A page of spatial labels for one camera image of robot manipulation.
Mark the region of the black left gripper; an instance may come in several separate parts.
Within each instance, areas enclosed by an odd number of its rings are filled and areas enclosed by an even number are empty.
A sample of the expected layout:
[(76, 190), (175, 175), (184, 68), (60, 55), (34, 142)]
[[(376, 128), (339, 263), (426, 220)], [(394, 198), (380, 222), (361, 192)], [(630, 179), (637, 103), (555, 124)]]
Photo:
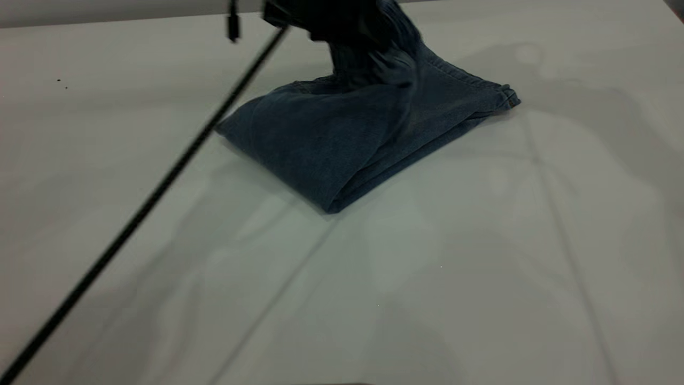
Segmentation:
[(277, 27), (309, 33), (312, 41), (362, 47), (386, 47), (389, 21), (379, 1), (265, 1), (263, 18)]

